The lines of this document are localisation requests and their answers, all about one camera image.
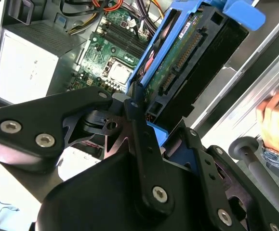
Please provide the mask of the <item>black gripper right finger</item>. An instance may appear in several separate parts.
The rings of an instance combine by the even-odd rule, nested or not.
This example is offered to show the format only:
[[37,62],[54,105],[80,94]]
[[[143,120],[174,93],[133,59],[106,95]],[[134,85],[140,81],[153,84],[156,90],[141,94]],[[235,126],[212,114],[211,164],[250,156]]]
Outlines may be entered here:
[[234,141],[228,154],[204,149],[195,131],[181,129],[181,165],[191,173],[181,188],[184,215],[200,231],[279,231],[279,186],[257,149],[251,137]]

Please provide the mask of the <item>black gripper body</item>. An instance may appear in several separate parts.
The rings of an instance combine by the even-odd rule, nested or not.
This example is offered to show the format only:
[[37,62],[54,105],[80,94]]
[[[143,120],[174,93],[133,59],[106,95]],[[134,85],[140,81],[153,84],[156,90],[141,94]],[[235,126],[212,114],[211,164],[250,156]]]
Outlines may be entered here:
[[164,162],[174,210],[155,217],[137,208],[131,156],[119,154],[56,186],[43,200],[38,231],[214,231],[196,176]]

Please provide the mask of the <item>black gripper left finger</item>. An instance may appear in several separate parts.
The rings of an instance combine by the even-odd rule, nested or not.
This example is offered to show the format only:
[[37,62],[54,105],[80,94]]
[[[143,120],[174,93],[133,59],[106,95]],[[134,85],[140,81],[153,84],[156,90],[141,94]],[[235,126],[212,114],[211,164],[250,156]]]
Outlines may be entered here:
[[145,120],[143,87],[137,82],[123,101],[92,86],[0,108],[0,163],[48,172],[66,148],[94,135],[105,138],[103,161],[131,156],[137,208],[155,217],[169,216],[174,200],[154,129]]

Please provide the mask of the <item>person's left hand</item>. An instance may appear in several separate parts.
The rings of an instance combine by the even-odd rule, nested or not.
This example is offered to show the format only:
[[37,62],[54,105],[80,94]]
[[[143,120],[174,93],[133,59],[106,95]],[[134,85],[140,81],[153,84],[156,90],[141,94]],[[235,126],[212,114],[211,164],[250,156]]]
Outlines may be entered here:
[[256,119],[264,146],[279,152],[279,91],[257,106]]

